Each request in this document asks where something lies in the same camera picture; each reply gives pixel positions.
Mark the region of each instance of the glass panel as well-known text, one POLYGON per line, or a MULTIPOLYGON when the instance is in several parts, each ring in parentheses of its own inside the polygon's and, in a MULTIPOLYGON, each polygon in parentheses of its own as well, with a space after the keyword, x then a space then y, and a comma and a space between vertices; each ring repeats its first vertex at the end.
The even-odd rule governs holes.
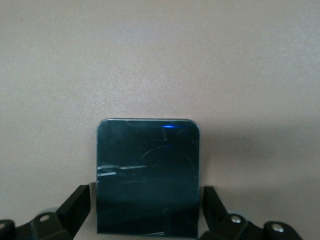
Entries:
POLYGON ((96 210, 98 233, 196 238, 198 126, 190 120, 102 121, 96 210))

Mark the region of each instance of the dark tinted glass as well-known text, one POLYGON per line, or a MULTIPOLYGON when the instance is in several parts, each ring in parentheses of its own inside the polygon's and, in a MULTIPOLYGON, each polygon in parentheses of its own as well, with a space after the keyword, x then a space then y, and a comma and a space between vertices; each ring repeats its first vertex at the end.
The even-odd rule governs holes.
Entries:
POLYGON ((98 233, 196 238, 197 125, 189 120, 102 121, 96 201, 98 233))

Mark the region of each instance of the metal screw head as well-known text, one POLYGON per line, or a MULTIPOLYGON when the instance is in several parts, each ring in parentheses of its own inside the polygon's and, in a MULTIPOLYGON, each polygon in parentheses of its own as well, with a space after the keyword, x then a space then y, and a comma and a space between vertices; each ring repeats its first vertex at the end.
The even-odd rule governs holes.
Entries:
POLYGON ((241 223, 241 218, 238 217, 237 215, 231 216, 231 221, 234 222, 235 224, 241 223))
POLYGON ((39 218, 39 221, 40 222, 47 221, 49 219, 49 217, 50 217, 49 215, 43 215, 42 217, 39 218))
POLYGON ((285 231, 284 228, 280 224, 277 224, 277 223, 272 224, 272 229, 278 233, 283 233, 285 231))

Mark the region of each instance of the beige wall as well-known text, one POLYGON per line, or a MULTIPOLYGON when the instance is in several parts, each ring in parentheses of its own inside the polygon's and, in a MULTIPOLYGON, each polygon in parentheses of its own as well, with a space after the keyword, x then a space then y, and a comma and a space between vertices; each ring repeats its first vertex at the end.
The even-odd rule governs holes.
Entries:
POLYGON ((0 219, 94 182, 112 117, 196 121, 202 185, 320 239, 319 1, 1 0, 0 219))

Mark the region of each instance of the phone screen protector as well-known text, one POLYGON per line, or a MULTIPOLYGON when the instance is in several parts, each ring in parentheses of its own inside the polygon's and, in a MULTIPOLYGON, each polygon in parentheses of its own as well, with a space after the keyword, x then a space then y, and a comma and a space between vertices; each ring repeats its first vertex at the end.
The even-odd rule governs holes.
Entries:
POLYGON ((198 126, 173 119, 102 121, 96 211, 98 233, 196 238, 198 126))

